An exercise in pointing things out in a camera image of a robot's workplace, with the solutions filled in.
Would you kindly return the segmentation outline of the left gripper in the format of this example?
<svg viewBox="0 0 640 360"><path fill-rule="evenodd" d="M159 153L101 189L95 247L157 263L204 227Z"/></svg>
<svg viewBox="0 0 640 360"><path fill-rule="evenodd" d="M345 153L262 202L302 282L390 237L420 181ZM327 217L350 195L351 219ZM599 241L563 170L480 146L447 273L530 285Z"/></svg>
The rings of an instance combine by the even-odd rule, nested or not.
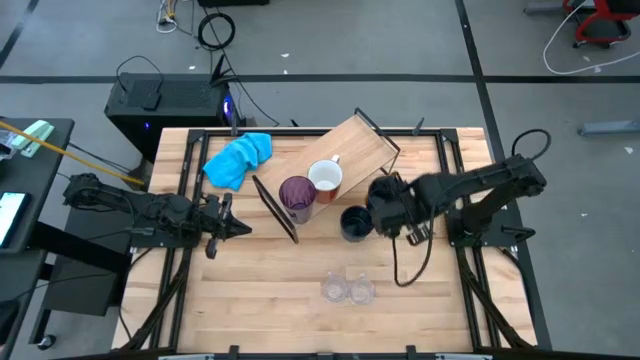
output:
<svg viewBox="0 0 640 360"><path fill-rule="evenodd" d="M231 193L225 193L223 199L213 194L202 195L201 198L203 203L199 206L199 230L210 233L205 255L208 259L215 259L219 242L247 235L252 232L252 228L232 214Z"/></svg>

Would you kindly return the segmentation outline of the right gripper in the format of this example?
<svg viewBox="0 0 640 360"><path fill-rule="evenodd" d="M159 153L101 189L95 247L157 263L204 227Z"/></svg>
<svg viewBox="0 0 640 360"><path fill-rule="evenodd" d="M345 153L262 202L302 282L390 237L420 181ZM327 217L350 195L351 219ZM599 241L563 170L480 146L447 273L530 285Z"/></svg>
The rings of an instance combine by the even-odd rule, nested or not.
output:
<svg viewBox="0 0 640 360"><path fill-rule="evenodd" d="M396 238L403 227L413 232L416 227L411 192L398 174L379 176L368 187L368 204L384 200L388 193L384 212L373 215L376 232L387 238Z"/></svg>

